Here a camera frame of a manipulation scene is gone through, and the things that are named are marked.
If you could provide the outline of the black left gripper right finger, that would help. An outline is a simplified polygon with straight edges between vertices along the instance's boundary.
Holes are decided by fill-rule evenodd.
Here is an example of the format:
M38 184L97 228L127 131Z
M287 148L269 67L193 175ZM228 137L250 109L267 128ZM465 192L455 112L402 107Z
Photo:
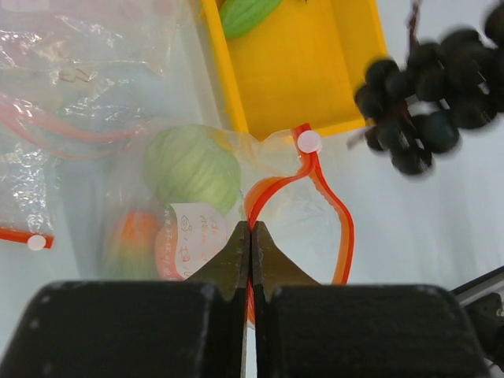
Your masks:
M250 234L260 377L487 377L455 296L427 284L322 285L265 224Z

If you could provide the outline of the peach toy fruit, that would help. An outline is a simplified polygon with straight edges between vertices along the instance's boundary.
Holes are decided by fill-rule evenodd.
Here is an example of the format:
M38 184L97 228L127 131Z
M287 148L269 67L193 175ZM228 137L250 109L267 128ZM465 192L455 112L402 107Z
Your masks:
M227 226L218 212L175 208L154 241L158 275L163 280L186 280L213 259L227 241Z

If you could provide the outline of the dark toy grape bunch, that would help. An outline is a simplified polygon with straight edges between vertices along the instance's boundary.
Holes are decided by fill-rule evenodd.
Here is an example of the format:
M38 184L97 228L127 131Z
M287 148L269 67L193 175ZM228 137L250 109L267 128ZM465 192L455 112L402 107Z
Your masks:
M388 154L404 176L425 174L458 148L462 130L503 113L503 3L486 12L482 31L457 25L434 40L417 37L420 9L411 3L405 65L378 57L367 66L354 92L365 128L346 143Z

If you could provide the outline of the clear orange-zipper zip bag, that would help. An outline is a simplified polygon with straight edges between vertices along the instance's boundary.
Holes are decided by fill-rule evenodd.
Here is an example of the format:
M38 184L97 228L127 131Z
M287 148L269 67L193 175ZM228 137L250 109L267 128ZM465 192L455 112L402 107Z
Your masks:
M355 229L324 178L321 136L308 124L264 141L200 124L136 137L114 159L98 271L110 280L186 280L235 226L263 221L289 233L345 284Z

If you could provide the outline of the orange green toy mango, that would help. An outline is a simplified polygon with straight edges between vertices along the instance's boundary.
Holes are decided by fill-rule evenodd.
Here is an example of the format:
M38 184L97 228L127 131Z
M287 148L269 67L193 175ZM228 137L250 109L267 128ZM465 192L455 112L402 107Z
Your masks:
M158 217L147 210L134 210L119 217L106 241L102 275L110 280L157 280L154 239Z

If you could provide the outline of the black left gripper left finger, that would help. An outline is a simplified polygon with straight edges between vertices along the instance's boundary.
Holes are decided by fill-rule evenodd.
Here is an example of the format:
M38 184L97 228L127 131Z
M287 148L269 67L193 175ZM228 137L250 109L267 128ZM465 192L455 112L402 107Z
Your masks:
M4 377L242 377L250 230L184 281L55 281L28 303Z

